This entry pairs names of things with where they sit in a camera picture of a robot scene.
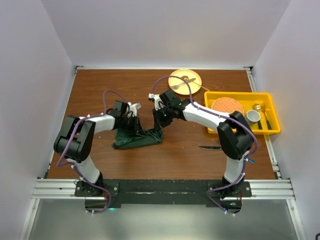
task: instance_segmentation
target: spoon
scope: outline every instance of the spoon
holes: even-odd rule
[[[268,126],[268,130],[272,130],[271,125],[270,125],[270,122],[269,122],[269,120],[268,120],[268,118],[267,118],[267,115],[266,115],[266,110],[265,110],[264,108],[262,108],[261,105],[258,104],[258,103],[256,103],[256,104],[253,105],[253,109],[256,110],[256,111],[258,111],[258,112],[260,112],[260,111],[263,112],[263,114],[264,114],[264,116],[265,116],[266,124],[267,124],[267,126]]]
[[[188,81],[188,79],[189,79],[189,77],[188,76],[182,76],[182,78],[184,79],[184,80],[186,80],[186,81]],[[208,89],[208,88],[206,88],[206,87],[204,87],[204,86],[202,86],[202,85],[200,85],[199,83],[197,83],[197,82],[193,82],[194,84],[197,84],[198,86],[200,86],[201,88],[203,88],[204,90],[206,90],[206,91],[209,91],[210,92],[210,89]]]

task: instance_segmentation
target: yellow tray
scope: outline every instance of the yellow tray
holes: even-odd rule
[[[204,93],[204,102],[205,106],[207,108],[211,108],[212,103],[222,97],[229,97],[232,99],[237,100],[244,108],[244,112],[247,113],[247,111],[253,109],[254,104],[263,104],[265,108],[265,114],[263,114],[262,111],[260,111],[261,116],[261,125],[262,129],[259,129],[258,124],[253,124],[251,127],[252,132],[257,135],[271,135],[271,134],[277,134],[280,133],[281,128],[279,125],[279,121],[277,118],[275,106],[272,102],[271,95],[266,92],[230,92],[230,91],[206,91]],[[268,129],[266,117],[268,118],[272,130]],[[208,132],[210,134],[216,134],[215,131],[208,128]]]

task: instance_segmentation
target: white cup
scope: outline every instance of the white cup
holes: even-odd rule
[[[249,110],[246,112],[245,120],[249,124],[249,126],[253,125],[253,124],[259,122],[260,113],[257,112],[256,110]]]

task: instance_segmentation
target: fork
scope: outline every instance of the fork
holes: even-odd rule
[[[191,83],[191,82],[193,82],[194,80],[196,80],[196,78],[187,79],[186,81],[187,81],[188,83]],[[178,85],[170,86],[170,88],[173,89],[173,90],[176,90],[176,89],[180,88],[180,87],[181,87],[182,85],[184,85],[184,84],[186,84],[186,83],[185,83],[185,82],[182,82],[182,83],[180,83],[180,84],[178,84]]]

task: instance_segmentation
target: silver utensil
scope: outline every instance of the silver utensil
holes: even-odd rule
[[[196,80],[196,78],[191,78],[191,79],[186,79],[186,81],[188,82],[188,83],[191,83],[191,82],[193,82],[193,81],[195,81]],[[170,88],[172,89],[172,90],[177,90],[178,88],[180,88],[182,85],[184,85],[184,84],[186,84],[185,82],[182,82],[182,83],[180,83],[180,84],[178,84],[178,85],[173,85],[173,86],[170,86]]]
[[[257,112],[263,112],[264,116],[265,116],[265,121],[266,121],[266,124],[268,126],[268,130],[272,130],[271,128],[271,125],[270,125],[270,122],[267,118],[267,115],[266,115],[266,109],[264,107],[262,107],[260,104],[256,103],[253,105],[253,109],[256,110]]]
[[[221,146],[199,146],[199,148],[204,150],[222,150]]]

